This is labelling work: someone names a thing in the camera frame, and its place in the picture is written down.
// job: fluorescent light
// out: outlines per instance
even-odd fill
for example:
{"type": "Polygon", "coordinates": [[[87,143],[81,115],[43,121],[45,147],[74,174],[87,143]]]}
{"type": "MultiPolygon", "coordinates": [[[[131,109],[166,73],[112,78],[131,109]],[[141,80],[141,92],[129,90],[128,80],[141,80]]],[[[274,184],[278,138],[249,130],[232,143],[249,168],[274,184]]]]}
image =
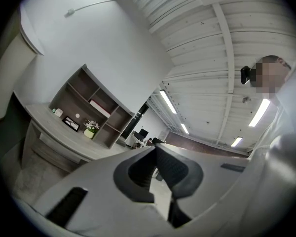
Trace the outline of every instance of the fluorescent light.
{"type": "Polygon", "coordinates": [[[181,124],[181,126],[183,127],[184,132],[186,132],[187,134],[189,134],[188,131],[187,131],[187,128],[185,127],[185,125],[184,124],[181,124]]]}
{"type": "Polygon", "coordinates": [[[235,147],[238,145],[238,143],[242,140],[242,137],[237,137],[237,139],[232,143],[231,147],[235,147]]]}
{"type": "Polygon", "coordinates": [[[164,101],[166,101],[166,103],[168,104],[170,110],[174,113],[177,114],[176,110],[174,109],[173,105],[170,102],[170,99],[168,98],[166,92],[164,89],[160,90],[160,94],[163,97],[164,101]]]}
{"type": "Polygon", "coordinates": [[[265,113],[267,107],[269,106],[270,101],[267,99],[263,99],[256,115],[254,116],[254,118],[251,120],[249,126],[251,127],[255,127],[257,125],[257,123],[260,121],[260,119],[263,117],[263,114],[265,113]]]}

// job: potted plant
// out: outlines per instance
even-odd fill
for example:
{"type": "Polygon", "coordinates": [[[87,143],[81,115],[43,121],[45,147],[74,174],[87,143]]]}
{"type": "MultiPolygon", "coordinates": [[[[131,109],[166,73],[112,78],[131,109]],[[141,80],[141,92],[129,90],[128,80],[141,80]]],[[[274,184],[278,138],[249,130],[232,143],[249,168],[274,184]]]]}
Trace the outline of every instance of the potted plant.
{"type": "Polygon", "coordinates": [[[86,120],[84,125],[87,127],[87,129],[85,129],[83,134],[90,139],[92,139],[94,134],[100,129],[99,124],[93,120],[86,120]]]}

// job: wall shelf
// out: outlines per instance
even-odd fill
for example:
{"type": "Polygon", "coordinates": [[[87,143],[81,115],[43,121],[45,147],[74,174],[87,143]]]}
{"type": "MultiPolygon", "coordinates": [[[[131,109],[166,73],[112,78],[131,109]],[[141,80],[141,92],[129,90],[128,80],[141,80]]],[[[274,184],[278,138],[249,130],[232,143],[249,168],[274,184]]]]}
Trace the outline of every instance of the wall shelf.
{"type": "Polygon", "coordinates": [[[133,118],[132,113],[121,107],[121,104],[96,79],[86,65],[74,73],[58,91],[50,104],[50,109],[63,110],[61,118],[70,117],[84,131],[86,119],[94,120],[100,125],[93,140],[105,147],[112,148],[127,124],[133,118]],[[104,110],[111,114],[109,118],[94,108],[89,101],[93,99],[104,110]]]}

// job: brown wall panel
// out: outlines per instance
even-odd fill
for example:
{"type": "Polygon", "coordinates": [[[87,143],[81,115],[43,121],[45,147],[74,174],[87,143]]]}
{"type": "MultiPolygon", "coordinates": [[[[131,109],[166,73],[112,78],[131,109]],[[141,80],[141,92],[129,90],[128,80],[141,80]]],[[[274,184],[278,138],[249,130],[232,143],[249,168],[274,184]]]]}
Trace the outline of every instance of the brown wall panel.
{"type": "Polygon", "coordinates": [[[207,153],[207,154],[212,154],[212,155],[219,155],[219,156],[236,156],[236,157],[244,157],[247,158],[248,156],[245,155],[240,155],[237,153],[232,153],[226,150],[222,149],[217,149],[211,146],[207,146],[205,144],[187,139],[185,137],[182,137],[178,134],[169,132],[167,138],[166,138],[166,143],[177,146],[180,148],[185,148],[191,151],[196,151],[196,152],[202,152],[202,153],[207,153]]]}

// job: plant pot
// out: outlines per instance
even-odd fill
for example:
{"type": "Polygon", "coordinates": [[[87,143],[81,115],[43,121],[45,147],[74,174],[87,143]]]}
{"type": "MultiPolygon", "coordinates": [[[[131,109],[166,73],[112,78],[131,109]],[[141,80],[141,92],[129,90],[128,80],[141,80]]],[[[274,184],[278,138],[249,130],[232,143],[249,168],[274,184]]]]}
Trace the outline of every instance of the plant pot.
{"type": "Polygon", "coordinates": [[[88,138],[92,139],[93,136],[94,136],[94,134],[95,134],[95,132],[90,132],[88,129],[85,129],[85,131],[83,132],[83,134],[85,136],[87,136],[88,138]]]}

